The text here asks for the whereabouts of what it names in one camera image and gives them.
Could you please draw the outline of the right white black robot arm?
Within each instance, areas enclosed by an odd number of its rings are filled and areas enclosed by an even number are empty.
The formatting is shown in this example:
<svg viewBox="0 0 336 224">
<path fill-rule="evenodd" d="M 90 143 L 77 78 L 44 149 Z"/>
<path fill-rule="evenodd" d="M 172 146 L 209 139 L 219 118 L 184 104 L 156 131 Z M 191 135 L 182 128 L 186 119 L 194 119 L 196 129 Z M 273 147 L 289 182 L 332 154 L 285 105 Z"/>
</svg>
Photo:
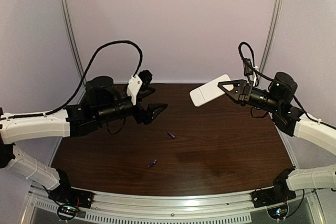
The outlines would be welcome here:
<svg viewBox="0 0 336 224">
<path fill-rule="evenodd" d="M 235 103 L 271 113 L 273 123 L 281 132 L 335 153 L 335 127 L 291 104 L 298 85 L 290 75 L 277 72 L 268 90 L 253 87 L 243 79 L 222 81 L 217 86 Z M 286 170 L 274 180 L 274 188 L 277 192 L 335 189 L 335 165 Z"/>
</svg>

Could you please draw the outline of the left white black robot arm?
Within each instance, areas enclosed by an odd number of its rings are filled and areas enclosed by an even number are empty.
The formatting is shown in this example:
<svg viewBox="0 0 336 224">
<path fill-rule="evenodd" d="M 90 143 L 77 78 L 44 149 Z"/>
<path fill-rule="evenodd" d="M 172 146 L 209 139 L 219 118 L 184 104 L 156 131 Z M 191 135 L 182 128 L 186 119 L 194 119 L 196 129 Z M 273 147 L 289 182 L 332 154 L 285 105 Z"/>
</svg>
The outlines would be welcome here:
<svg viewBox="0 0 336 224">
<path fill-rule="evenodd" d="M 67 174 L 47 167 L 26 155 L 16 142 L 44 137 L 86 136 L 115 120 L 131 116 L 138 124 L 148 125 L 167 108 L 165 103 L 141 106 L 143 98 L 153 94 L 152 78 L 133 76 L 121 94 L 113 79 L 98 76 L 86 83 L 85 96 L 79 104 L 67 105 L 56 112 L 18 114 L 1 112 L 1 168 L 13 169 L 26 179 L 40 183 L 48 191 L 71 190 Z"/>
</svg>

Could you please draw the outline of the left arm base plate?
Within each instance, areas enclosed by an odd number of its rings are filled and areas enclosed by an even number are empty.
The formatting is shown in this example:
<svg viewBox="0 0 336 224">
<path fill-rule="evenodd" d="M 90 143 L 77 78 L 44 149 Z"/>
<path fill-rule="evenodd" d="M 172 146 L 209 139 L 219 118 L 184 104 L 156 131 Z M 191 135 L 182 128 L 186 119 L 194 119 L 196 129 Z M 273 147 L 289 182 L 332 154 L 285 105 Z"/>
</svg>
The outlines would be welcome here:
<svg viewBox="0 0 336 224">
<path fill-rule="evenodd" d="M 49 198 L 57 203 L 69 204 L 79 208 L 91 208 L 94 193 L 81 189 L 55 189 L 48 191 Z"/>
</svg>

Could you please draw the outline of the white remote control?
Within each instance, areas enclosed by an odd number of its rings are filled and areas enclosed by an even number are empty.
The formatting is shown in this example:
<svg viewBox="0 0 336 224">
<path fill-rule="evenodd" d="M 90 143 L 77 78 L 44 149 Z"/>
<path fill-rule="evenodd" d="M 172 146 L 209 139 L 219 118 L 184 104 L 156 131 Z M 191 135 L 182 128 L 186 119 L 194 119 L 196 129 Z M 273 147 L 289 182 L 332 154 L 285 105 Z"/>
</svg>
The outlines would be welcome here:
<svg viewBox="0 0 336 224">
<path fill-rule="evenodd" d="M 227 81 L 231 81 L 231 79 L 227 74 L 224 74 L 198 88 L 193 89 L 189 95 L 194 106 L 202 106 L 223 96 L 225 92 L 218 87 L 218 83 Z"/>
</svg>

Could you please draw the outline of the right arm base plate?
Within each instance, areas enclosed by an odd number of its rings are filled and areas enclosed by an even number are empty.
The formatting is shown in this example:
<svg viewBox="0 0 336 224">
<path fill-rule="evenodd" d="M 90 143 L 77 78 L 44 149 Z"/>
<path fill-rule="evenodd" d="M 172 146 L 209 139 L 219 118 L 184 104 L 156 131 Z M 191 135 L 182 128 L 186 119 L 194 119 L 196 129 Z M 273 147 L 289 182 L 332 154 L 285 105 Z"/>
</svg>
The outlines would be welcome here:
<svg viewBox="0 0 336 224">
<path fill-rule="evenodd" d="M 275 189 L 257 188 L 250 193 L 254 208 L 266 207 L 285 203 L 287 200 L 295 199 L 296 193 L 294 191 L 288 191 L 285 193 L 276 194 Z"/>
</svg>

